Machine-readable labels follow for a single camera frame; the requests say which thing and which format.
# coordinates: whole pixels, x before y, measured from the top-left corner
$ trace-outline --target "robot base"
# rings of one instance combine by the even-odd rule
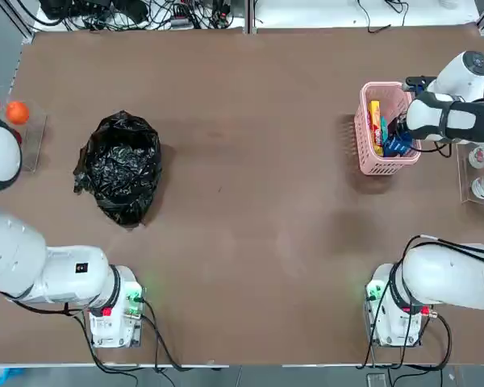
[[[125,266],[116,266],[120,274],[120,293],[115,304],[103,316],[90,312],[90,329],[95,347],[139,347],[143,303],[133,298],[143,297],[144,290],[133,272]]]
[[[389,280],[392,264],[383,264],[377,268],[372,280],[365,287],[364,315],[365,325],[370,337],[373,330],[373,321],[378,313],[377,326],[374,329],[373,343],[381,347],[402,347],[405,344],[405,335],[409,323],[409,314],[398,308],[390,294],[390,288],[378,310],[378,304]],[[407,346],[418,344],[419,330],[421,328],[421,314],[411,316],[411,326],[407,337]]]

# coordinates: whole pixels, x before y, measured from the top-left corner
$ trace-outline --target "yellow package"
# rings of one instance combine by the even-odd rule
[[[373,142],[374,152],[379,156],[384,156],[382,149],[382,128],[380,123],[380,102],[371,101],[368,104],[369,129],[371,130],[371,141]]]

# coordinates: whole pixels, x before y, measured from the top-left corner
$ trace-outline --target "orange fruit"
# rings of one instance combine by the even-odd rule
[[[6,117],[14,125],[23,125],[29,119],[29,108],[23,102],[11,101],[7,104]]]

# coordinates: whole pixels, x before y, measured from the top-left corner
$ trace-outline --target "gray floor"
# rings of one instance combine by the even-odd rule
[[[413,371],[407,367],[393,371],[393,378]],[[195,369],[167,375],[176,387],[367,387],[369,374],[382,370],[357,370],[354,367],[283,368],[278,366],[244,366],[223,368],[221,371]],[[151,369],[136,373],[139,387],[173,387],[163,376]],[[443,372],[444,387],[484,387],[484,366],[470,365],[447,367]],[[122,375],[106,375],[97,368],[31,368],[12,377],[5,387],[135,387],[135,381]],[[439,387],[440,374],[431,372],[421,377],[408,377],[398,381],[396,387]]]

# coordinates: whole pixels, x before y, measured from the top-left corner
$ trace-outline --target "trash bag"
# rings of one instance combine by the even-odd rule
[[[73,192],[86,190],[120,226],[137,226],[151,206],[161,177],[157,132],[122,110],[104,118],[81,149]]]

